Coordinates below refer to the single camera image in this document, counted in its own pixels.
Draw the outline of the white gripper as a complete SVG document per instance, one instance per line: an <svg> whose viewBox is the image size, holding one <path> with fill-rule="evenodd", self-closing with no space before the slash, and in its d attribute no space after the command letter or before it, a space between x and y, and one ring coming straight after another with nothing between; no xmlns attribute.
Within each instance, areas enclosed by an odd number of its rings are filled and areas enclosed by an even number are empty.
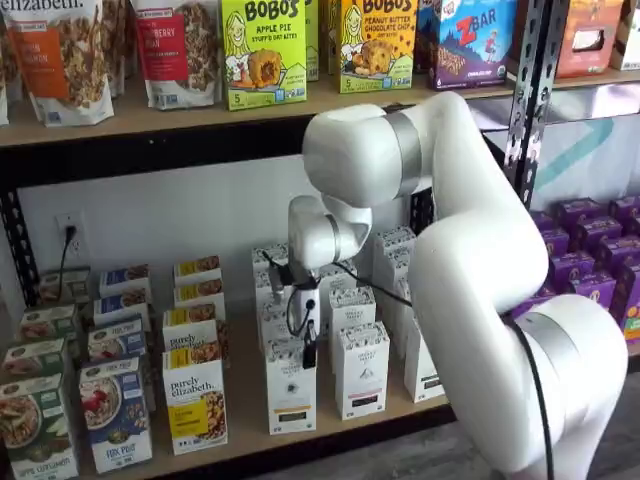
<svg viewBox="0 0 640 480"><path fill-rule="evenodd" d="M303 339L302 366L305 370L316 367L320 326L319 288L294 286L288 300L288 329L292 336Z"/></svg>

